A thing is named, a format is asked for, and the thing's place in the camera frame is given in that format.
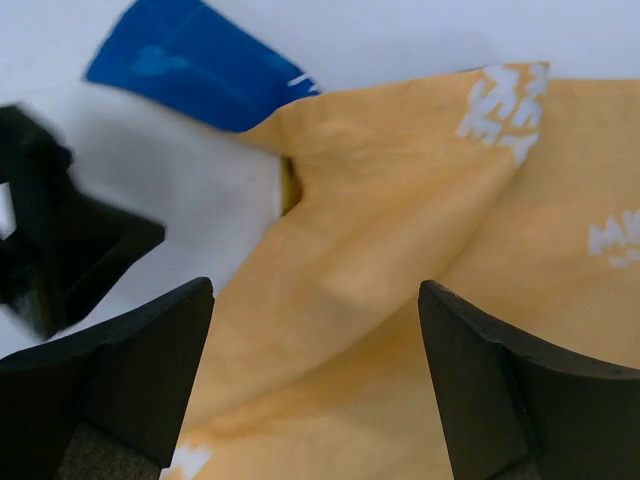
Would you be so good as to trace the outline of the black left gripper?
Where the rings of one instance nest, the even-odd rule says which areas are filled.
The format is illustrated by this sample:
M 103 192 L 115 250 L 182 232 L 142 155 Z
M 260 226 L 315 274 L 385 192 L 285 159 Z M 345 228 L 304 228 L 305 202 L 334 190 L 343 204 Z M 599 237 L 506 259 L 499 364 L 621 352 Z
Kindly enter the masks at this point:
M 1 302 L 47 340 L 82 321 L 165 239 L 162 224 L 91 198 L 72 152 L 16 105 L 1 109 L 1 181 L 16 229 L 1 241 Z

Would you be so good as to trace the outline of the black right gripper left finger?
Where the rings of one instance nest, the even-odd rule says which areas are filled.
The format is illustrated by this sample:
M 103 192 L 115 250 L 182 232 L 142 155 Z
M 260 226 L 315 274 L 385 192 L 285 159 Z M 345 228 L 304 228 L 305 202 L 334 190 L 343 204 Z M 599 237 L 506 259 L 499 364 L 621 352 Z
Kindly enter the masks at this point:
M 157 479 L 173 458 L 214 306 L 194 279 L 1 361 L 4 479 Z

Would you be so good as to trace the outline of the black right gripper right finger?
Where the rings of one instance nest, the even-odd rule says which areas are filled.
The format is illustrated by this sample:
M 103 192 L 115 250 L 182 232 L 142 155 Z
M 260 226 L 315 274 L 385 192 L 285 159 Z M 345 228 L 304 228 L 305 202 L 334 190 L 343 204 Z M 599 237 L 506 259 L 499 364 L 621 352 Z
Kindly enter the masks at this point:
M 455 478 L 638 478 L 638 370 L 544 341 L 435 281 L 418 304 Z

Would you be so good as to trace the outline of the orange and blue pillowcase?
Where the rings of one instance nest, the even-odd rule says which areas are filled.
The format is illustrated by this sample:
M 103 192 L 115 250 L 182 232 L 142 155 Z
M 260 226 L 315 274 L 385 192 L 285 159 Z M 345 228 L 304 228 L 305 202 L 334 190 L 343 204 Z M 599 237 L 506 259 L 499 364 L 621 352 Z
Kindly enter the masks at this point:
M 322 93 L 200 1 L 137 1 L 88 80 L 281 156 L 222 290 L 166 479 L 448 479 L 421 340 L 436 280 L 639 363 L 639 83 L 545 62 Z

